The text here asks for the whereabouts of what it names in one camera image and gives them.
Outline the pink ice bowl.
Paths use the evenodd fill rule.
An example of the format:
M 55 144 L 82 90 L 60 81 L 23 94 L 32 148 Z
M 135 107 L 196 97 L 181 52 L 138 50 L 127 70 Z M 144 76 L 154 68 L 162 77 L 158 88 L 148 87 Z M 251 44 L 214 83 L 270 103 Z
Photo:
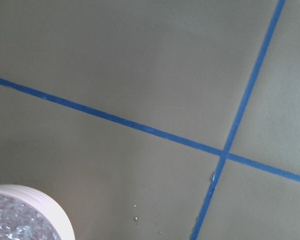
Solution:
M 23 185 L 0 184 L 0 194 L 17 199 L 42 214 L 62 240 L 74 240 L 75 234 L 66 212 L 49 195 Z

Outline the ice cubes pile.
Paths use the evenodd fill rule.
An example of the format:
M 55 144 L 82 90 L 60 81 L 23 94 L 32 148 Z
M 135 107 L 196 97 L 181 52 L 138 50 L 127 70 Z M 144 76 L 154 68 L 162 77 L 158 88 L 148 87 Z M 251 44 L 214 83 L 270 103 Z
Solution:
M 49 221 L 30 205 L 0 194 L 0 240 L 59 240 Z

